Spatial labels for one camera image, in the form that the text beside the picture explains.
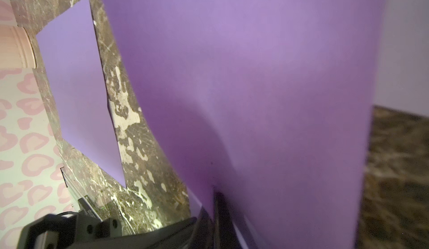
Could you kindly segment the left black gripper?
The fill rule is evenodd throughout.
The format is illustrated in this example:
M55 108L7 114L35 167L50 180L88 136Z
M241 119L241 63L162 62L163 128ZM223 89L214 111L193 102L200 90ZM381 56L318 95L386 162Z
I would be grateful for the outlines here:
M47 214L21 230L17 247L42 249L40 242L47 236L55 249L186 249L196 222L192 217L152 232L122 236L121 222L113 218Z

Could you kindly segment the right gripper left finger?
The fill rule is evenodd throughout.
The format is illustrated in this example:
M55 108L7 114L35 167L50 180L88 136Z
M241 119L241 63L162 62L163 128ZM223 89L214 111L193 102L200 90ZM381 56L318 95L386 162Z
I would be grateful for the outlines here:
M213 249L214 223L208 212L201 208L193 232L188 240L187 249Z

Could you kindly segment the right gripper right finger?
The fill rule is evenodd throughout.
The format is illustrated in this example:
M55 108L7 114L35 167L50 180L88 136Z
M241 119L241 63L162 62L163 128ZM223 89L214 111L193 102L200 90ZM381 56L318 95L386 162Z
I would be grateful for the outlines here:
M237 237L225 197L214 193L214 235L215 249L242 249Z

